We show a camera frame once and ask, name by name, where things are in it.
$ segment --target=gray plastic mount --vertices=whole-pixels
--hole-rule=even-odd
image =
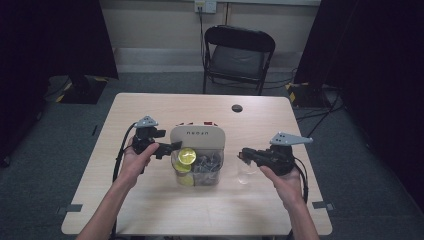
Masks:
[[[159,123],[154,120],[150,116],[145,116],[144,118],[140,119],[135,125],[135,128],[144,128],[144,127],[154,127],[159,125]]]
[[[269,141],[269,143],[273,145],[282,145],[282,146],[291,146],[295,144],[302,144],[302,143],[311,143],[313,142],[312,138],[304,138],[299,137],[283,132],[278,132],[272,139]]]

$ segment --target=chair backrest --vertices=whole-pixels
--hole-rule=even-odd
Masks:
[[[205,43],[271,54],[275,49],[275,41],[267,33],[228,25],[217,25],[206,30]]]

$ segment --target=transparent bin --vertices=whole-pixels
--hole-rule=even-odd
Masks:
[[[178,160],[178,151],[171,154],[172,167],[175,170],[176,180],[184,186],[213,186],[218,184],[224,151],[222,149],[195,149],[196,160],[190,165],[181,165]]]

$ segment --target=wooden table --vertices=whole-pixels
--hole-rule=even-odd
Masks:
[[[243,111],[236,113],[232,106]],[[118,94],[75,193],[72,204],[80,212],[68,212],[62,225],[65,234],[78,234],[109,189],[115,158],[128,127],[145,115],[167,130],[158,142],[170,143],[171,130],[180,123],[212,121],[225,131],[226,145],[221,180],[216,186],[188,187],[176,182],[170,157],[152,162],[130,191],[118,215],[117,233],[161,236],[266,236],[287,235],[291,229],[273,184],[262,172],[252,174],[248,184],[237,178],[238,152],[243,147],[269,148],[278,132],[299,135],[288,99],[283,97]],[[293,154],[306,165],[309,176],[308,208],[320,235],[332,226],[322,201],[304,145],[294,145]]]

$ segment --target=chair seat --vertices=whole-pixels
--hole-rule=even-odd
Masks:
[[[259,80],[265,54],[217,46],[209,67],[211,73]]]

